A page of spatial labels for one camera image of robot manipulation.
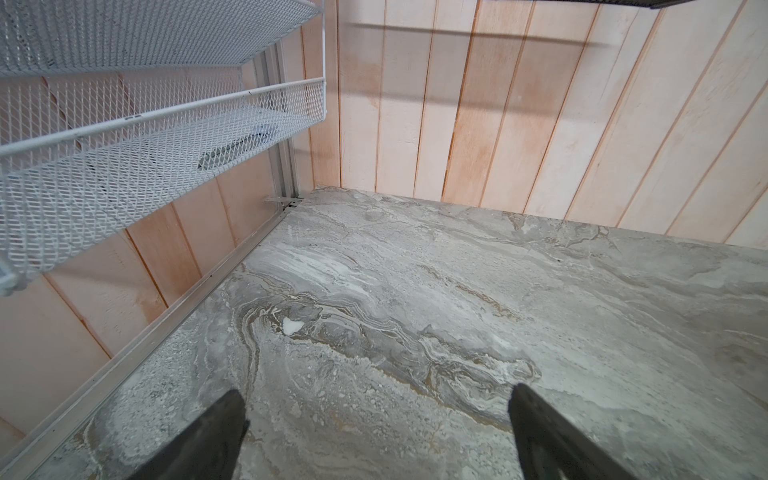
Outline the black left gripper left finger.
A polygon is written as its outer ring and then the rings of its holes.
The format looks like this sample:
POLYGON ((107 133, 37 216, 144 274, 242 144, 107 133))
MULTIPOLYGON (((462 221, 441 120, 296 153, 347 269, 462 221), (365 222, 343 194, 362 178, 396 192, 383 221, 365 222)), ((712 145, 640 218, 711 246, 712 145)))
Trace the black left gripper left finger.
POLYGON ((130 477, 229 480, 249 426, 244 398, 231 389, 130 477))

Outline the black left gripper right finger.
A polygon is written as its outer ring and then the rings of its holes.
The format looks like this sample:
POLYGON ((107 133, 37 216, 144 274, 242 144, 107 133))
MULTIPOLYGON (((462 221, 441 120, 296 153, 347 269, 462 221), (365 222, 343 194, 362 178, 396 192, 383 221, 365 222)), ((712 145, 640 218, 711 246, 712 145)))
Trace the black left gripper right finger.
POLYGON ((530 386, 514 385, 508 414, 525 479, 634 477, 530 386))

